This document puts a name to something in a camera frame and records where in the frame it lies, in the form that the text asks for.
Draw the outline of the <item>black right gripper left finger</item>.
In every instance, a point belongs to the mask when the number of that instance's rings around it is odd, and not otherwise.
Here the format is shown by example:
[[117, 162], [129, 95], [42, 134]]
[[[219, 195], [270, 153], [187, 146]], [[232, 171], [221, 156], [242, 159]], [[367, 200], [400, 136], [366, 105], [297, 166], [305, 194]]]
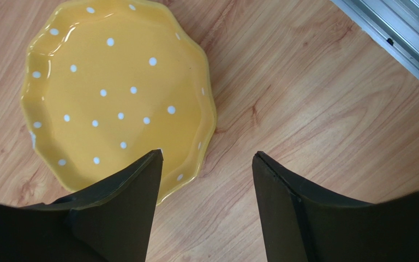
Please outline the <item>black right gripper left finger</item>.
[[0, 261], [145, 261], [162, 167], [153, 150], [50, 204], [0, 204]]

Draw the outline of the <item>yellow polka dot plate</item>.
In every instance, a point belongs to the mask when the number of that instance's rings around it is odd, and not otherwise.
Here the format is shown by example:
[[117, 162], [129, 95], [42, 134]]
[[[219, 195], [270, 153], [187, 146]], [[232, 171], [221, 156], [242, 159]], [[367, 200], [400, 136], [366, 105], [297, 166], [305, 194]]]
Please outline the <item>yellow polka dot plate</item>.
[[66, 1], [27, 48], [21, 107], [70, 192], [161, 150], [157, 201], [197, 177], [217, 125], [204, 50], [152, 1]]

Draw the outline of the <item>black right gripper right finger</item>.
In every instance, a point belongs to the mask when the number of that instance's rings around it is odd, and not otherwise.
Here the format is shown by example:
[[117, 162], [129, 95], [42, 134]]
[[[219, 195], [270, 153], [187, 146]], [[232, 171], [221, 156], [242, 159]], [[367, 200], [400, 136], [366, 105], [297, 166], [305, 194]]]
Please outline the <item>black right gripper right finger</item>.
[[252, 170], [268, 261], [419, 261], [419, 191], [367, 203], [261, 151]]

